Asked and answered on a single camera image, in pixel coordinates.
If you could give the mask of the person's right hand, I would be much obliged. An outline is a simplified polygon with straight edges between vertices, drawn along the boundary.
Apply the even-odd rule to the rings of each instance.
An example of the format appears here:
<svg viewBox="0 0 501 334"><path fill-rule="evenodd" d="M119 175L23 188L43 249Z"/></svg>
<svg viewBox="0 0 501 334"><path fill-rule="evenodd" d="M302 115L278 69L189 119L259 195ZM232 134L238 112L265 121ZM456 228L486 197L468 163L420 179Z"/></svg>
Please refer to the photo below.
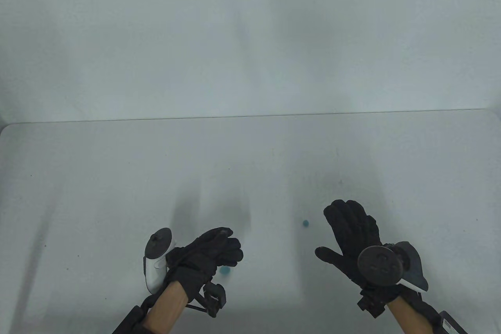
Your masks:
<svg viewBox="0 0 501 334"><path fill-rule="evenodd" d="M377 287L363 277L358 269L360 253L370 246L382 245L376 220L366 214L361 204L352 200L335 200L323 210L323 214L341 253L327 247L318 247L315 255L340 270L361 288L361 294L368 295L381 304L396 300L402 293L402 287Z"/></svg>

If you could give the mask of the person's left hand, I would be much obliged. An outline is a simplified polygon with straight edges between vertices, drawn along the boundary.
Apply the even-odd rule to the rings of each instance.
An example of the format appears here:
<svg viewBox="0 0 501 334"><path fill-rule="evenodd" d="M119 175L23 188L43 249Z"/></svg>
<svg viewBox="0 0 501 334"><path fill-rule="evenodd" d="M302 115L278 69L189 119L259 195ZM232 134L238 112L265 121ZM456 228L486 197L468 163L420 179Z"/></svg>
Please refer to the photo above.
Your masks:
<svg viewBox="0 0 501 334"><path fill-rule="evenodd" d="M239 239L228 227L211 229L185 247L175 247L166 256L168 272L164 286L178 282L188 302L215 276L218 267L237 266L243 260Z"/></svg>

